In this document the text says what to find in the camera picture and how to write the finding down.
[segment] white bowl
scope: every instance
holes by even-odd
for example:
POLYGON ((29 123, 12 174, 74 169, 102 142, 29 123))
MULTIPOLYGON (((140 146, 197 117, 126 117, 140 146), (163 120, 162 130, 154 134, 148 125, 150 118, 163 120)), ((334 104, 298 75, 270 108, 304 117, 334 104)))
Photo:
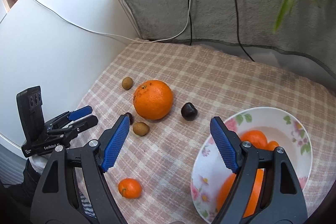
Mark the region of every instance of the white bowl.
MULTIPOLYGON (((301 188, 305 188, 313 156, 308 133, 298 119, 278 108, 255 107, 231 116, 224 123, 238 136, 256 129, 265 134, 268 142, 278 142, 285 149, 301 188)), ((209 224, 217 215, 217 193, 230 174, 232 171, 226 168, 210 135, 197 155, 190 183, 194 206, 209 224)))

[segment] blue gripper pad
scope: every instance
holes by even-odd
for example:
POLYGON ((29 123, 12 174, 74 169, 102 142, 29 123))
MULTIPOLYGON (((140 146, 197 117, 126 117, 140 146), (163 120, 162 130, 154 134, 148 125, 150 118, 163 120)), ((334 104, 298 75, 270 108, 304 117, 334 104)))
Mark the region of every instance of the blue gripper pad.
POLYGON ((225 166, 231 169, 233 173, 236 173, 240 167, 237 163, 236 150, 234 149, 228 137, 226 136, 222 128, 223 126, 225 127, 224 123, 221 121, 219 117, 212 118, 210 121, 210 133, 216 143, 220 155, 222 156, 225 166))
POLYGON ((75 110, 73 112, 70 113, 70 115, 68 116, 68 120, 69 121, 76 121, 80 118, 83 118, 89 114, 92 113, 92 107, 90 106, 85 106, 85 107, 82 107, 78 110, 75 110))
POLYGON ((107 170, 110 167, 113 167, 114 163, 116 162, 118 158, 119 152, 129 132, 129 117, 125 115, 120 116, 120 118, 117 120, 115 125, 111 129, 108 129, 108 130, 115 131, 115 132, 114 133, 111 132, 111 134, 113 135, 107 145, 104 145, 103 143, 104 140, 100 139, 101 148, 102 148, 102 151, 104 152, 104 160, 100 166, 104 172, 107 172, 107 170))

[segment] bolt head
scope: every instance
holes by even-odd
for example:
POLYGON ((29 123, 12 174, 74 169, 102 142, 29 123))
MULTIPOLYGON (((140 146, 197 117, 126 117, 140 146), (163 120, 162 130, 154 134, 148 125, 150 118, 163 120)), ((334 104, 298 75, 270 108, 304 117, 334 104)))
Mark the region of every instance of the bolt head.
POLYGON ((278 146, 277 147, 277 152, 280 153, 280 154, 282 154, 282 153, 285 152, 285 150, 282 147, 278 146))
POLYGON ((246 148, 249 148, 251 147, 251 143, 249 141, 243 141, 243 146, 246 147, 246 148))
POLYGON ((97 144, 98 144, 98 141, 97 141, 97 140, 91 140, 91 141, 89 142, 89 146, 91 146, 91 147, 95 147, 95 146, 97 146, 97 144))
POLYGON ((55 151, 56 152, 61 152, 63 150, 63 145, 58 145, 58 146, 56 146, 56 148, 55 148, 55 151))

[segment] pink checkered tablecloth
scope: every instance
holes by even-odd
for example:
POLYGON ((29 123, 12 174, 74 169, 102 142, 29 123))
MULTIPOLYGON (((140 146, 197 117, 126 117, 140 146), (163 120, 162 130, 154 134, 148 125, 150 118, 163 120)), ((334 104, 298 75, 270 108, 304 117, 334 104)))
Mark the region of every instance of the pink checkered tablecloth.
MULTIPOLYGON (((290 112, 307 129, 313 150, 313 167, 304 196, 309 215, 322 202, 336 179, 336 98, 322 85, 268 65, 253 63, 201 46, 170 43, 133 43, 125 48, 97 79, 79 107, 92 106, 99 123, 72 141, 72 147, 98 139, 117 118, 131 112, 146 122, 145 137, 132 130, 115 166, 105 174, 110 190, 129 224, 205 223, 190 194, 194 160, 209 135, 211 117, 223 120, 247 108, 272 106, 290 112), (134 80, 130 90, 121 81, 134 80), (165 118, 145 121, 135 112, 133 92, 141 83, 159 79, 174 93, 173 108, 165 118), (180 113, 192 102, 199 115, 193 122, 180 113), (139 199, 127 200, 117 185, 125 177, 143 186, 139 199)), ((79 187, 85 191, 81 175, 79 187)))

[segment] orange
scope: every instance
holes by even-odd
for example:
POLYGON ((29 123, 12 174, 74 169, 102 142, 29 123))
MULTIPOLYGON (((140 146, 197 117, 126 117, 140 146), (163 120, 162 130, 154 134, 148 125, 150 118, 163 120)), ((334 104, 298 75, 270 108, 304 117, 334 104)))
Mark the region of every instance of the orange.
POLYGON ((133 105, 142 118, 158 120, 166 116, 173 106, 173 93, 166 83, 150 80, 136 89, 133 105))
POLYGON ((266 146, 266 150, 270 150, 270 151, 274 151, 274 149, 276 147, 280 146, 276 141, 270 141, 267 146, 266 146))
MULTIPOLYGON (((257 202, 259 199, 259 195, 260 195, 260 191, 261 191, 261 185, 263 183, 263 176, 264 176, 264 171, 261 169, 257 170, 257 174, 255 177, 255 181, 253 184, 253 188, 252 188, 252 193, 249 199, 249 202, 247 204, 245 213, 243 215, 244 217, 250 216, 252 214, 254 214, 255 208, 257 207, 257 202)), ((236 175, 235 174, 231 174, 226 181, 223 183, 218 196, 217 196, 217 206, 216 209, 219 212, 219 210, 222 208, 230 190, 231 187, 233 185, 233 182, 235 181, 236 175)))
POLYGON ((266 149, 267 146, 267 138, 259 130, 250 130, 246 133, 244 133, 241 137, 240 140, 243 141, 249 141, 254 145, 255 148, 258 149, 266 149))
POLYGON ((141 196, 142 187, 135 179, 123 179, 118 184, 119 193, 124 198, 139 198, 141 196))

